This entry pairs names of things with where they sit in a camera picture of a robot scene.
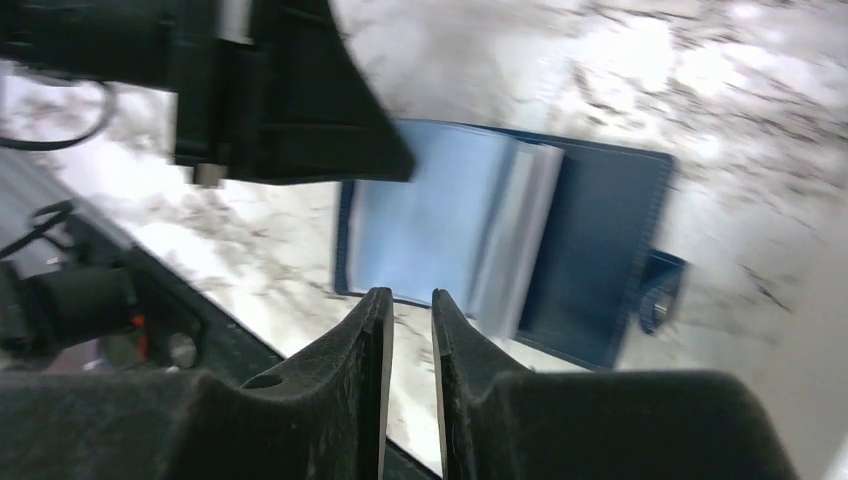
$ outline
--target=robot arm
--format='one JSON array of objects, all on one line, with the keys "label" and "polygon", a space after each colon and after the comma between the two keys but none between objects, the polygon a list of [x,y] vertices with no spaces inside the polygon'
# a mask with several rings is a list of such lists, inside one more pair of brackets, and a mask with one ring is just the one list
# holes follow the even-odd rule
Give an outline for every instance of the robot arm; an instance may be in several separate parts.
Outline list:
[{"label": "robot arm", "polygon": [[325,0],[3,5],[0,56],[43,76],[176,92],[175,162],[193,168],[194,183],[412,175],[414,160]]}]

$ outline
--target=blue wallet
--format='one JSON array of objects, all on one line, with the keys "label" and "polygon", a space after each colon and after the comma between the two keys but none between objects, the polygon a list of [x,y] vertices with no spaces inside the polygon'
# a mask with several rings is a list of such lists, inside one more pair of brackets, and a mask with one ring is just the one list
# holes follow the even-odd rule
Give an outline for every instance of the blue wallet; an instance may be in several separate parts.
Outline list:
[{"label": "blue wallet", "polygon": [[389,287],[429,307],[446,289],[484,333],[593,369],[614,366],[631,314],[649,334],[671,318],[686,264],[651,248],[671,156],[445,122],[396,126],[415,176],[342,184],[337,293]]}]

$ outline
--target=metal screw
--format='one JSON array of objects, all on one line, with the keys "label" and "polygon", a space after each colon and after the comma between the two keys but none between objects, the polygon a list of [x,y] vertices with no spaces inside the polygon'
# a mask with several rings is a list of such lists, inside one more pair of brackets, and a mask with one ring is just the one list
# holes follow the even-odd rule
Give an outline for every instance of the metal screw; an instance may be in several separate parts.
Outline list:
[{"label": "metal screw", "polygon": [[197,346],[188,335],[175,333],[168,338],[168,356],[177,367],[191,368],[197,362]]},{"label": "metal screw", "polygon": [[665,322],[668,320],[669,310],[671,310],[671,306],[674,304],[674,297],[667,293],[663,293],[662,296],[657,300],[657,303],[654,304],[654,312],[656,313],[657,320],[660,322]]}]

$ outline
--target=white marble surface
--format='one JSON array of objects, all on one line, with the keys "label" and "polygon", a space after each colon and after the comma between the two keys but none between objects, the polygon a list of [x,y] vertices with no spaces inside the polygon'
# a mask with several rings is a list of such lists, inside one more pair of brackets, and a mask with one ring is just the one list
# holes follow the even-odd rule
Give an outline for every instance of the white marble surface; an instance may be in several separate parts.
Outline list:
[{"label": "white marble surface", "polygon": [[[835,0],[338,0],[355,61],[397,116],[539,130],[678,156],[657,246],[693,263],[676,322],[631,329],[621,368],[755,383],[803,291],[848,168],[848,5]],[[58,138],[92,87],[12,79],[6,129]],[[290,355],[351,307],[328,288],[335,186],[184,184],[173,98],[122,87],[97,139],[34,155]],[[429,312],[397,308],[389,435],[440,470]],[[540,370],[575,369],[520,345]]]}]

